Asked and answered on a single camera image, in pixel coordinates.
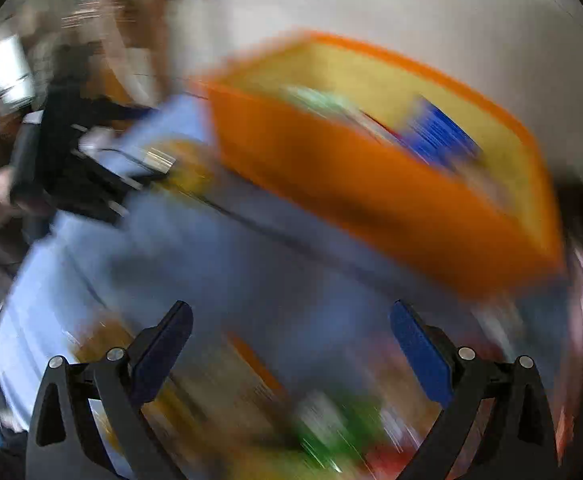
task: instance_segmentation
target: silver bolt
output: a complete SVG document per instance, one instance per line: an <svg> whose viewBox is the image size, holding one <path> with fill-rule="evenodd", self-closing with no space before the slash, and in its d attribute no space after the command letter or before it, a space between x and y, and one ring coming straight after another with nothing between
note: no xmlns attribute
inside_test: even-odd
<svg viewBox="0 0 583 480"><path fill-rule="evenodd" d="M107 359L109 361L120 361L125 355L125 351L122 348L112 348L107 352Z"/></svg>
<svg viewBox="0 0 583 480"><path fill-rule="evenodd" d="M458 355L465 361L472 361L476 357L476 352L468 346L463 346L463 348L459 348Z"/></svg>
<svg viewBox="0 0 583 480"><path fill-rule="evenodd" d="M526 355L518 357L518 362L523 368L533 368L533 359Z"/></svg>
<svg viewBox="0 0 583 480"><path fill-rule="evenodd" d="M63 362L63 358L61 355L57 355L55 357L52 357L49 360L49 368L60 368L60 366L62 365Z"/></svg>

